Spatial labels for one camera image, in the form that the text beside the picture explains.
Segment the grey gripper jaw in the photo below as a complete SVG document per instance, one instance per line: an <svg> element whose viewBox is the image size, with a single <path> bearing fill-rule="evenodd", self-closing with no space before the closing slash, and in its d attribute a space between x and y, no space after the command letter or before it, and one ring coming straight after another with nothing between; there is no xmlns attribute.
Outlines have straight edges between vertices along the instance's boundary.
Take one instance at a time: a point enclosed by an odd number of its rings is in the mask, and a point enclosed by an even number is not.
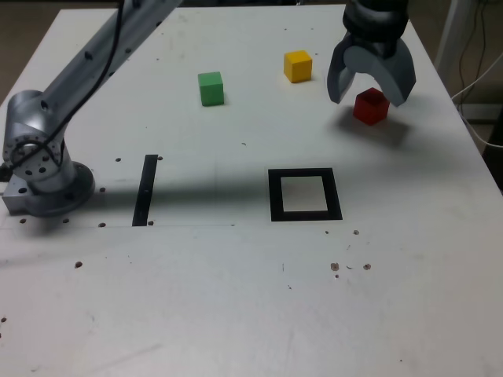
<svg viewBox="0 0 503 377"><path fill-rule="evenodd" d="M395 53L390 57L380 57L363 47L352 46L344 52L343 62L347 86L352 84L357 73L370 75L395 107L406 102L416 83L413 58L402 39L397 41Z"/></svg>
<svg viewBox="0 0 503 377"><path fill-rule="evenodd" d="M352 37L345 35L333 50L327 74L327 90L332 102L339 104L354 80L354 72L344 62L344 54L352 46Z"/></svg>

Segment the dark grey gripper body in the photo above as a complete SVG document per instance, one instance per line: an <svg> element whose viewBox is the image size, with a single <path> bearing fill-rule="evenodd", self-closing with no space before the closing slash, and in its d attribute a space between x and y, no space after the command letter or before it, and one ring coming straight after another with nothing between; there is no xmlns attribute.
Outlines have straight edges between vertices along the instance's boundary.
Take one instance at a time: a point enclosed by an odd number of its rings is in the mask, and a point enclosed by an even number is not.
<svg viewBox="0 0 503 377"><path fill-rule="evenodd" d="M351 41L351 52L362 59L388 59L396 54L400 38L391 36L347 34Z"/></svg>

